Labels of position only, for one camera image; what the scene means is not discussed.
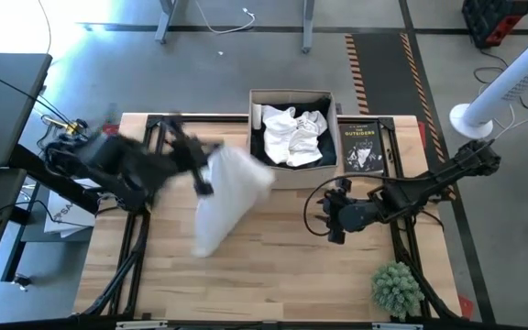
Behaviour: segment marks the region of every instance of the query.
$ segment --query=wooden table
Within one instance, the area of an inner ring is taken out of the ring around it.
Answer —
[[[148,114],[124,114],[120,132],[142,139]],[[405,176],[427,170],[417,121],[395,116]],[[201,139],[246,146],[247,124],[189,123]],[[363,198],[377,180],[356,179],[352,196]],[[194,258],[197,197],[190,175],[159,192],[152,210],[136,315],[169,320],[388,321],[370,299],[370,278],[394,259],[387,225],[348,234],[343,246],[313,236],[303,225],[311,190],[274,191],[246,215],[210,258]],[[427,210],[437,215],[433,206]],[[311,214],[320,214],[318,205]],[[116,271],[126,213],[100,215],[91,238],[74,311],[86,309]],[[313,224],[321,230],[323,223]],[[415,227],[423,272],[448,307],[460,314],[456,285],[441,226],[419,215]],[[121,306],[129,289],[126,279]]]

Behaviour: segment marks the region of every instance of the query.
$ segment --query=book cover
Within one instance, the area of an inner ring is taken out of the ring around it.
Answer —
[[[382,173],[384,161],[378,123],[339,126],[344,173]]]

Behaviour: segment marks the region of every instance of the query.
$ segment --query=table leg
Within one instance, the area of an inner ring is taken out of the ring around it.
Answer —
[[[160,22],[158,23],[158,30],[156,31],[154,39],[161,44],[166,43],[166,34],[168,33],[169,25],[171,24],[175,2],[176,0],[160,0],[162,13],[160,14]]]
[[[95,214],[97,198],[89,194],[77,182],[55,175],[46,170],[44,161],[23,146],[17,145],[12,152],[9,166],[27,171],[27,175],[56,192],[62,198],[78,205],[83,210]]]
[[[304,0],[302,13],[302,53],[307,54],[313,46],[313,10],[315,0]]]
[[[34,192],[32,197],[36,198],[38,195],[40,185],[36,183],[34,187]],[[22,236],[24,235],[24,228],[28,223],[29,215],[32,212],[34,207],[34,200],[30,199],[30,203],[27,205],[26,210],[20,209],[17,206],[14,207],[14,210],[11,212],[10,221],[19,223],[21,226],[17,231],[16,239],[14,240],[14,245],[9,251],[9,257],[7,258],[7,263],[5,264],[4,273],[1,275],[1,281],[11,282],[14,280],[17,273],[17,266],[19,261],[22,259],[22,254],[24,253],[24,248],[26,247],[26,242],[22,241]]]

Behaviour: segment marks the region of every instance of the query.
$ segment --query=floor mat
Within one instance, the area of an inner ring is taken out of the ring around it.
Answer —
[[[416,116],[430,170],[446,160],[441,127],[432,115],[406,34],[346,35],[360,114]]]

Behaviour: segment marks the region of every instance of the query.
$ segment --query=yellow part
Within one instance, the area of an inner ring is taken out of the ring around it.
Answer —
[[[51,123],[56,124],[57,126],[64,127],[64,129],[66,129],[66,133],[67,134],[74,133],[76,131],[76,129],[79,127],[79,124],[77,122],[72,122],[70,124],[64,124],[64,123],[62,123],[60,121],[56,121],[56,120],[54,120],[52,118],[46,117],[45,119],[48,120]]]

